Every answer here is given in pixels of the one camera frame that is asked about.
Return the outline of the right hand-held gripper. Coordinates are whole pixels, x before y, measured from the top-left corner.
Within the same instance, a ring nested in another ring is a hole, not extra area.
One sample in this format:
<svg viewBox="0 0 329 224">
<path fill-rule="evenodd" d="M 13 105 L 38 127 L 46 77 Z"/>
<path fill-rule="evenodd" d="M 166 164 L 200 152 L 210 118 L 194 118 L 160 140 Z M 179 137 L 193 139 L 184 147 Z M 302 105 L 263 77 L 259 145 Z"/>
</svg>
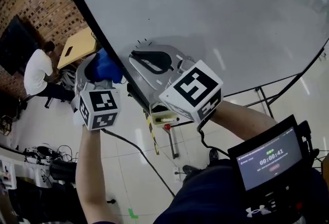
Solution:
<svg viewBox="0 0 329 224">
<path fill-rule="evenodd" d="M 219 76 L 202 60 L 193 63 L 190 56 L 173 46 L 143 45 L 133 50 L 129 62 L 155 90 L 167 84 L 174 69 L 187 69 L 159 95 L 159 99 L 169 110 L 194 122 L 202 122 L 223 99 L 223 81 Z"/>
</svg>

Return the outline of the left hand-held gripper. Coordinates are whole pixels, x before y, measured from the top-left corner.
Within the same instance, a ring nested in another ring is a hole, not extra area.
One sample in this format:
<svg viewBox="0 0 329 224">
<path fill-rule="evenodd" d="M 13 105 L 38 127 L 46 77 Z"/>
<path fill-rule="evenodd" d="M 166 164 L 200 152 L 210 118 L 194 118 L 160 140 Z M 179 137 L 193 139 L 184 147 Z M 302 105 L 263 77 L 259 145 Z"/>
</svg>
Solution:
<svg viewBox="0 0 329 224">
<path fill-rule="evenodd" d="M 75 74 L 75 97 L 71 102 L 75 126 L 88 130 L 113 126 L 120 113 L 120 92 L 111 80 L 97 82 L 99 56 L 94 53 L 78 66 Z"/>
</svg>

